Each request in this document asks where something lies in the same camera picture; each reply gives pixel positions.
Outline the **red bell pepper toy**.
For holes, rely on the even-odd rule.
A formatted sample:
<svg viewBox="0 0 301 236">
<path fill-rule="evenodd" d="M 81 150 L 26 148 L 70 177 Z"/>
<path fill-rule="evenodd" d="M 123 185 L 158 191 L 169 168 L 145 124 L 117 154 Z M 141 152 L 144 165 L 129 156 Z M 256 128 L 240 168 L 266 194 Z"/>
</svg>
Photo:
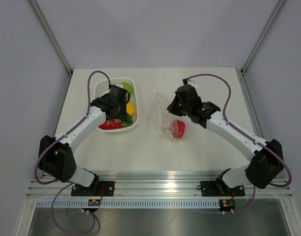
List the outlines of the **red bell pepper toy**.
<svg viewBox="0 0 301 236">
<path fill-rule="evenodd" d="M 174 119 L 170 126 L 172 136 L 175 139 L 181 139 L 185 133 L 185 129 L 185 123 L 179 119 Z"/>
</svg>

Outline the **clear zip top bag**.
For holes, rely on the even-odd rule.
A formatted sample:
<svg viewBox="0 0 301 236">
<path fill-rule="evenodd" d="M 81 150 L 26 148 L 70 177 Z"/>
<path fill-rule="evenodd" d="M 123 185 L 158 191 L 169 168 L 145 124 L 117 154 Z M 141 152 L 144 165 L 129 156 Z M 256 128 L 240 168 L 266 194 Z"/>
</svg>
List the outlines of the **clear zip top bag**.
<svg viewBox="0 0 301 236">
<path fill-rule="evenodd" d="M 154 91 L 154 98 L 149 110 L 149 118 L 157 133 L 172 140 L 181 140 L 184 135 L 181 139 L 173 138 L 170 126 L 174 119 L 183 120 L 168 112 L 167 107 L 169 104 L 169 99 L 164 94 Z"/>
</svg>

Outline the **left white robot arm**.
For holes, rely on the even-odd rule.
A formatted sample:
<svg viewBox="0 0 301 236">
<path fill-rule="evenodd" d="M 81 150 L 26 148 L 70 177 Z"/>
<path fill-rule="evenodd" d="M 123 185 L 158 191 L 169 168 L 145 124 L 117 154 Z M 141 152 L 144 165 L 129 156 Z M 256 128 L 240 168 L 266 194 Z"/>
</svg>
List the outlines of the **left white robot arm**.
<svg viewBox="0 0 301 236">
<path fill-rule="evenodd" d="M 99 191 L 99 177 L 82 167 L 74 152 L 94 129 L 109 119 L 125 119 L 130 93 L 117 85 L 110 85 L 108 93 L 88 100 L 83 117 L 59 135 L 44 136 L 40 141 L 39 157 L 35 170 L 42 170 L 55 181 L 67 182 L 82 188 L 89 196 Z"/>
</svg>

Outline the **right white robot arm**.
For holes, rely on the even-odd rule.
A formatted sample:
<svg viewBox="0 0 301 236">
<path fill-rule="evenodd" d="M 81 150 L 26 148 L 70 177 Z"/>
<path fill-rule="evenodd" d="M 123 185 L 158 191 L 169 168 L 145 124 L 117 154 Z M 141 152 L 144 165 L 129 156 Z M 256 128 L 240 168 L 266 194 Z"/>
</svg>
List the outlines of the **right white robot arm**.
<svg viewBox="0 0 301 236">
<path fill-rule="evenodd" d="M 183 85 L 175 92 L 167 110 L 177 116 L 187 116 L 224 138 L 249 161 L 248 165 L 224 170 L 206 188 L 217 196 L 230 196 L 234 188 L 252 184 L 264 189 L 284 169 L 282 165 L 282 146 L 273 139 L 270 142 L 229 122 L 223 111 L 212 102 L 202 102 L 196 89 Z"/>
</svg>

